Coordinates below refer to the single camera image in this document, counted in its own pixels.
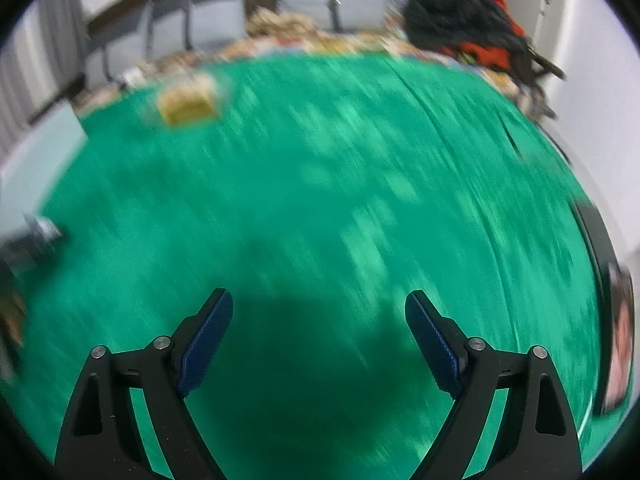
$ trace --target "orange object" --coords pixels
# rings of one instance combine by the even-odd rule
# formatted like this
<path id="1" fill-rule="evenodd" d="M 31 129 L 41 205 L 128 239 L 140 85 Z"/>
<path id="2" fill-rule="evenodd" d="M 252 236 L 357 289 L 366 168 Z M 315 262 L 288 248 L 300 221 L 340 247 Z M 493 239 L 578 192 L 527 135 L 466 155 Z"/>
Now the orange object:
<path id="1" fill-rule="evenodd" d="M 507 2 L 505 0 L 491 0 L 495 2 L 504 12 L 507 13 L 511 22 L 511 30 L 516 36 L 523 38 L 527 35 L 524 29 L 514 22 L 509 16 Z M 470 41 L 463 41 L 458 48 L 461 52 L 471 54 L 476 58 L 476 62 L 481 66 L 495 66 L 503 70 L 509 70 L 511 68 L 511 54 L 505 48 L 499 48 L 496 46 L 480 46 Z M 450 48 L 443 48 L 443 54 L 452 56 L 453 51 Z"/>

